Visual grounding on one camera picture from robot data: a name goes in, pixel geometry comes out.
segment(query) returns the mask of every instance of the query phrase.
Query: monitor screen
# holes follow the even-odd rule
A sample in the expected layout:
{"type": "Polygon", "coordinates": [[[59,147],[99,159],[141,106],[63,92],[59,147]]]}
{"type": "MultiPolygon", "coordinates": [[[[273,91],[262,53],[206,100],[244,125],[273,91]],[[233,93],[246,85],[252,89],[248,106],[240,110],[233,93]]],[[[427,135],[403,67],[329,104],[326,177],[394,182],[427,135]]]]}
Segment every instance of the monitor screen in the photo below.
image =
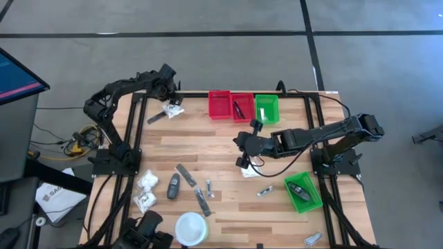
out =
{"type": "Polygon", "coordinates": [[[0,104],[47,89],[47,83],[0,48],[0,104]]]}

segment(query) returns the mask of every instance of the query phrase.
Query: wooden tabletop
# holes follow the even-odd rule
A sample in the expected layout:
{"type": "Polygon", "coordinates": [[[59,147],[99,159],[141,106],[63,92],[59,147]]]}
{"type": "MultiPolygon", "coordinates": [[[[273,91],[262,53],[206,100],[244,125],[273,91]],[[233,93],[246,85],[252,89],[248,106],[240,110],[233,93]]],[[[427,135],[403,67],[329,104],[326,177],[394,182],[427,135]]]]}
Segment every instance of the wooden tabletop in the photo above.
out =
{"type": "MultiPolygon", "coordinates": [[[[321,93],[339,99],[336,93],[321,93]]],[[[123,137],[128,117],[131,95],[120,99],[118,110],[114,115],[114,124],[123,137]]],[[[325,123],[337,122],[343,119],[342,108],[334,101],[321,99],[325,123]]],[[[280,98],[280,121],[277,124],[265,126],[260,136],[269,137],[270,132],[288,128],[308,128],[305,105],[299,98],[280,98]]],[[[243,178],[240,168],[235,166],[235,160],[241,155],[233,138],[239,131],[251,132],[248,123],[233,123],[232,120],[211,120],[208,117],[208,101],[206,98],[185,98],[185,112],[171,120],[163,118],[154,124],[146,123],[148,118],[161,111],[162,103],[149,99],[143,125],[141,149],[143,159],[140,173],[147,169],[158,176],[159,183],[153,193],[157,203],[152,210],[163,217],[158,229],[174,235],[175,222],[185,212],[201,212],[193,189],[206,189],[207,179],[212,181],[215,198],[207,199],[212,214],[206,217],[209,224],[209,236],[205,242],[196,247],[232,247],[254,248],[257,243],[263,243],[265,248],[304,248],[303,239],[321,232],[323,238],[316,244],[317,248],[329,246],[323,209],[299,214],[291,204],[283,185],[283,179],[300,172],[309,172],[317,190],[318,181],[312,173],[309,152],[305,152],[285,173],[274,178],[243,178]],[[166,198],[166,189],[175,167],[181,163],[196,179],[197,186],[191,188],[181,178],[180,192],[174,201],[166,198]],[[257,192],[270,186],[274,191],[259,199],[257,192]]],[[[266,165],[262,168],[265,174],[279,172],[293,158],[271,159],[264,158],[266,165]]],[[[96,197],[98,188],[106,176],[97,177],[93,184],[90,200],[96,197]]],[[[102,224],[109,213],[109,207],[114,190],[115,176],[107,183],[98,199],[91,223],[91,234],[102,224]]],[[[348,219],[360,234],[370,243],[375,243],[365,197],[361,186],[349,176],[338,177],[338,188],[341,195],[343,210],[348,219]]],[[[91,209],[89,203],[87,215],[91,209]]],[[[143,214],[132,201],[130,217],[140,217],[143,214]]],[[[333,214],[336,242],[341,243],[338,220],[333,214]]],[[[116,219],[114,239],[117,238],[120,217],[116,219]]],[[[82,231],[80,243],[87,241],[86,232],[82,231]]],[[[174,240],[172,246],[179,247],[174,240]]]]}

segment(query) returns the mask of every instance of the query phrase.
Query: green bin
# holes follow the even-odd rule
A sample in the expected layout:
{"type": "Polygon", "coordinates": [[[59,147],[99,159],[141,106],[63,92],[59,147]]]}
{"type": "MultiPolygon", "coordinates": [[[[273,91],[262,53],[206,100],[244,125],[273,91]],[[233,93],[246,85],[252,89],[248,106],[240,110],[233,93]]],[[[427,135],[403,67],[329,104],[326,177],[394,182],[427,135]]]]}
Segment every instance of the green bin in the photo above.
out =
{"type": "Polygon", "coordinates": [[[255,117],[263,124],[274,124],[280,121],[278,111],[278,96],[260,95],[255,96],[255,117]]]}
{"type": "Polygon", "coordinates": [[[289,197],[291,198],[292,204],[296,207],[296,210],[302,214],[307,211],[314,210],[323,206],[323,202],[321,201],[321,197],[317,192],[316,186],[312,182],[311,177],[308,172],[299,173],[290,177],[287,177],[284,180],[284,186],[288,191],[289,197]],[[292,182],[296,185],[299,185],[301,188],[306,190],[309,195],[311,195],[310,201],[304,201],[300,199],[295,194],[292,194],[291,190],[289,190],[287,183],[292,182]]]}

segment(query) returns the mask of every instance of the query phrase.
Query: white tape roll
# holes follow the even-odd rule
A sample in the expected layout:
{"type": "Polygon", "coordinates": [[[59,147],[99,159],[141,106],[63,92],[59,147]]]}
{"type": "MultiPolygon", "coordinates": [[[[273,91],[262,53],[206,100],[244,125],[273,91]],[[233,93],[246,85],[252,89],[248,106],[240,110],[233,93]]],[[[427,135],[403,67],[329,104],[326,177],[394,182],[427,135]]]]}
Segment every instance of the white tape roll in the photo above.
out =
{"type": "Polygon", "coordinates": [[[46,224],[46,218],[45,217],[38,217],[37,220],[35,221],[35,225],[36,226],[42,226],[46,224]]]}

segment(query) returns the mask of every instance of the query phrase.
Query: concrete floor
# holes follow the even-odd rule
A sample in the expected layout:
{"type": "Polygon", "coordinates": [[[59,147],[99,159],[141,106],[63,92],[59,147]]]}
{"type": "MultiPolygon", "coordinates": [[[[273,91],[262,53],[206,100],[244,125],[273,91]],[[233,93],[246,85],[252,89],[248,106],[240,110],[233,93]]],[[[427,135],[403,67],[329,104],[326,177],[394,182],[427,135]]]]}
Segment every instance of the concrete floor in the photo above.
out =
{"type": "MultiPolygon", "coordinates": [[[[311,0],[308,8],[315,31],[443,30],[439,3],[311,0]]],[[[0,33],[304,29],[300,3],[290,0],[14,0],[0,23],[0,33]]],[[[433,141],[414,145],[410,137],[443,123],[443,37],[316,37],[315,42],[325,89],[339,91],[354,114],[375,114],[386,131],[377,144],[358,147],[377,243],[441,248],[442,148],[433,141]]],[[[316,89],[303,36],[0,39],[0,46],[51,85],[39,97],[41,107],[81,107],[104,84],[158,70],[162,63],[178,72],[185,90],[265,90],[278,80],[290,88],[316,89]]],[[[35,122],[66,138],[90,123],[81,110],[40,110],[35,122]]],[[[33,139],[53,141],[38,130],[33,139]]],[[[45,163],[79,166],[76,174],[90,176],[84,160],[45,163]]],[[[39,247],[75,246],[85,210],[70,213],[63,228],[43,227],[39,247]]]]}

